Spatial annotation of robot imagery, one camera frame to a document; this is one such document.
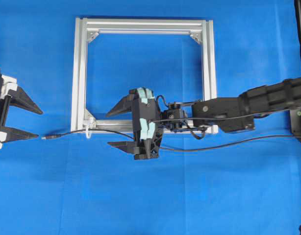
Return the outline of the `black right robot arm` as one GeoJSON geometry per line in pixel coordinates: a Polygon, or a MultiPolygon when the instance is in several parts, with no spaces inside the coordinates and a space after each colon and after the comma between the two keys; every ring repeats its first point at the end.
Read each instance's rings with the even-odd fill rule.
{"type": "Polygon", "coordinates": [[[130,90],[107,116],[131,113],[133,140],[109,145],[132,154],[136,160],[148,160],[159,157],[164,129],[175,133],[189,131],[198,140],[213,125],[225,133],[253,130],[256,118],[301,108],[301,77],[257,87],[238,97],[167,103],[164,111],[158,100],[150,89],[130,90]]]}

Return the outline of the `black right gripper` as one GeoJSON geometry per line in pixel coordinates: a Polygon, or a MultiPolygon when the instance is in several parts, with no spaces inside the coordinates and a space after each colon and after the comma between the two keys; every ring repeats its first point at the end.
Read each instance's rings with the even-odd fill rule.
{"type": "Polygon", "coordinates": [[[108,144],[125,153],[134,154],[136,160],[159,157],[163,130],[159,128],[160,108],[153,91],[137,88],[124,96],[107,114],[107,117],[132,113],[134,141],[112,141],[108,144]]]}

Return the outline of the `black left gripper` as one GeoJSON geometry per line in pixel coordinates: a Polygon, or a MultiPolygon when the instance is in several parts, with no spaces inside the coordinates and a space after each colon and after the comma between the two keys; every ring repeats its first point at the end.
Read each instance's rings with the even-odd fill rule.
{"type": "Polygon", "coordinates": [[[5,127],[9,105],[39,115],[43,111],[31,100],[26,92],[17,84],[17,79],[2,75],[0,72],[0,149],[5,142],[29,140],[39,137],[37,134],[12,127],[5,127]]]}

